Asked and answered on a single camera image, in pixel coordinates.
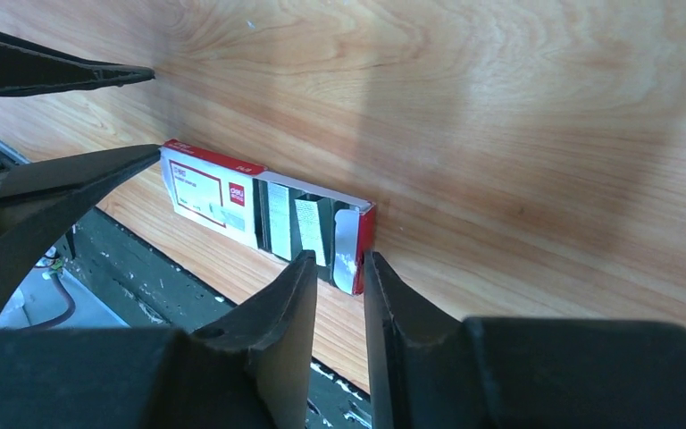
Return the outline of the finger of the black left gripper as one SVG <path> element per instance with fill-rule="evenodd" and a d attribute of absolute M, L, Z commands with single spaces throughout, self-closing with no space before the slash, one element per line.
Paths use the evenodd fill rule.
<path fill-rule="evenodd" d="M 45 252 L 86 212 L 160 159 L 156 144 L 17 165 L 0 173 L 0 313 Z"/>
<path fill-rule="evenodd" d="M 91 61 L 0 32 L 0 97 L 121 87 L 154 77 L 147 67 Z"/>

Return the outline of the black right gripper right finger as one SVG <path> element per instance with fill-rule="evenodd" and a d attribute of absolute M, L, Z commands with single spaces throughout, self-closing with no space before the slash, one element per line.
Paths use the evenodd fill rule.
<path fill-rule="evenodd" d="M 376 428 L 686 428 L 686 328 L 471 316 L 364 259 Z"/>

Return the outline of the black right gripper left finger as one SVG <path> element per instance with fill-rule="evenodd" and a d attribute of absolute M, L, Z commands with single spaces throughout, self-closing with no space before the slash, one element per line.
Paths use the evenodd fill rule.
<path fill-rule="evenodd" d="M 0 330 L 0 428 L 301 428 L 316 300 L 303 251 L 193 332 Z"/>

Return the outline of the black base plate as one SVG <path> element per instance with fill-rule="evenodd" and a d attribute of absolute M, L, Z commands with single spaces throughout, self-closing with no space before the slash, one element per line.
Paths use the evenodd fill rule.
<path fill-rule="evenodd" d="M 27 162 L 1 141 L 0 150 L 6 154 L 0 155 L 4 165 Z M 56 255 L 67 258 L 58 276 L 67 293 L 57 289 L 46 273 L 51 262 L 39 262 L 44 268 L 31 269 L 9 296 L 0 314 L 0 329 L 58 317 L 72 308 L 67 294 L 75 304 L 74 312 L 57 329 L 126 324 L 193 330 L 236 306 L 100 209 L 88 212 L 72 228 L 69 233 L 77 240 L 77 256 L 71 259 L 67 239 L 55 245 Z M 372 428 L 371 404 L 364 392 L 317 360 L 310 367 L 305 428 Z"/>

